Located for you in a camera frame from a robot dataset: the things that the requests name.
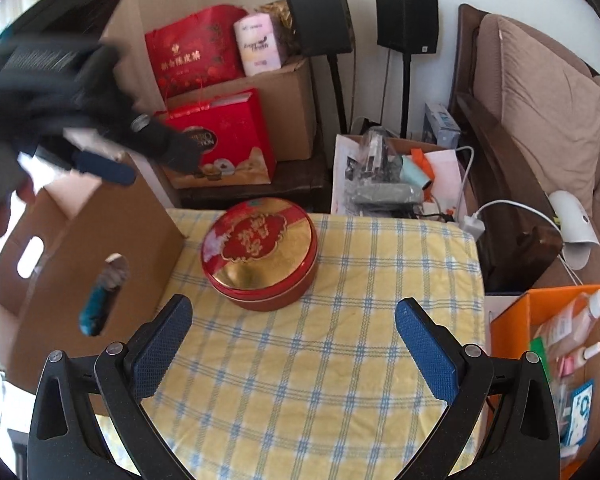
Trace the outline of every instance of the round tin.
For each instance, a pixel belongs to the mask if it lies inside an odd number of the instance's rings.
[[[248,310],[268,312],[298,300],[317,271],[314,224],[280,198],[249,200],[223,214],[202,243],[205,276]]]

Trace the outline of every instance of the sofa armrest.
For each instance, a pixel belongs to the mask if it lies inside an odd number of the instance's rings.
[[[467,93],[458,94],[458,106],[456,120],[465,130],[464,142],[475,150],[469,179],[478,205],[513,200],[553,218],[549,199],[498,120]],[[487,292],[531,288],[562,250],[560,233],[525,209],[497,204],[481,218],[486,232],[478,240],[478,254]]]

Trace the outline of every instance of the small gray box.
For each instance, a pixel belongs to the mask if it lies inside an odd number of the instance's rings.
[[[443,105],[426,103],[424,108],[423,142],[454,150],[458,147],[460,127]]]

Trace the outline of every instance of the power adapter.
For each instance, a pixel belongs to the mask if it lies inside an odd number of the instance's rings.
[[[460,221],[460,228],[465,233],[469,233],[472,237],[474,237],[476,242],[486,230],[484,227],[484,222],[478,217],[474,216],[464,216],[464,218]]]

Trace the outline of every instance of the sofa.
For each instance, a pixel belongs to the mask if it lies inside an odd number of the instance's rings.
[[[565,189],[583,204],[600,241],[600,74],[566,47],[517,20],[459,8],[458,50],[449,109],[476,150],[470,183],[478,205],[508,199],[553,218],[547,194]],[[562,237],[521,208],[484,210],[478,254],[487,292],[570,286],[558,260]],[[600,284],[600,245],[577,275]],[[588,343],[600,341],[600,322]],[[600,454],[600,357],[576,380],[594,379],[586,443]]]

